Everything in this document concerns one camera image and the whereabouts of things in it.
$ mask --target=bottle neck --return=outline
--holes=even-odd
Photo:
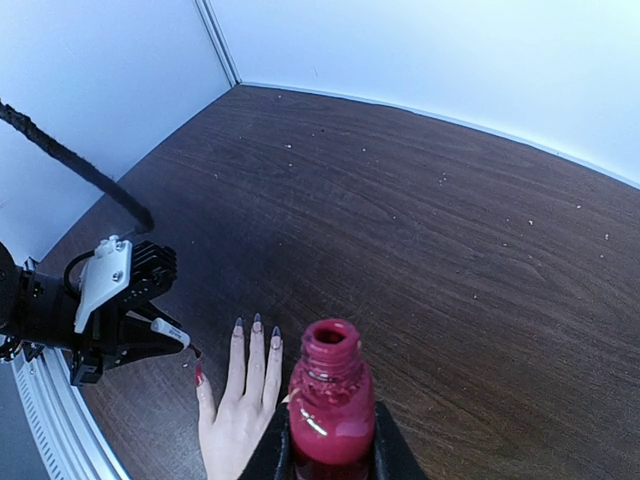
[[[344,320],[316,322],[302,337],[302,361],[307,374],[321,382],[339,382],[359,375],[360,334]]]

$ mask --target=finger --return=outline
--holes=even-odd
[[[229,374],[227,388],[222,400],[237,401],[244,392],[244,378],[246,366],[244,363],[244,320],[238,318],[231,335],[231,349],[229,351]]]
[[[198,428],[202,429],[211,426],[216,420],[216,404],[213,399],[213,391],[209,379],[202,372],[202,362],[196,364],[196,396],[200,408]]]
[[[282,352],[284,350],[280,328],[273,329],[269,348],[269,364],[262,394],[262,405],[268,412],[273,412],[278,402],[278,394],[282,385]]]
[[[251,343],[249,353],[249,368],[247,369],[247,391],[245,398],[259,406],[264,389],[264,326],[262,317],[256,314],[251,327]]]

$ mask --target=painted fingernail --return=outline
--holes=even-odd
[[[271,348],[274,350],[279,349],[282,346],[282,334],[280,333],[280,327],[276,326],[273,329],[273,335],[271,336]]]
[[[262,333],[262,317],[259,313],[253,318],[253,333]]]
[[[202,373],[202,362],[198,360],[196,363],[196,387],[204,383],[204,373]]]
[[[244,319],[242,317],[238,317],[236,320],[236,325],[233,327],[233,336],[238,338],[242,337],[244,334]]]

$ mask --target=nail polish bottle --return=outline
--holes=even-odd
[[[360,334],[344,320],[309,326],[289,385],[297,480],[367,480],[375,396]]]

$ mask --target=wooden table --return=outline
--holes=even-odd
[[[640,478],[640,192],[405,111],[249,87],[122,185],[178,252],[157,304],[218,396],[238,315],[280,325],[286,376],[305,326],[340,316],[431,478]],[[131,224],[101,200],[45,270]],[[204,478],[189,359],[84,389],[136,479]]]

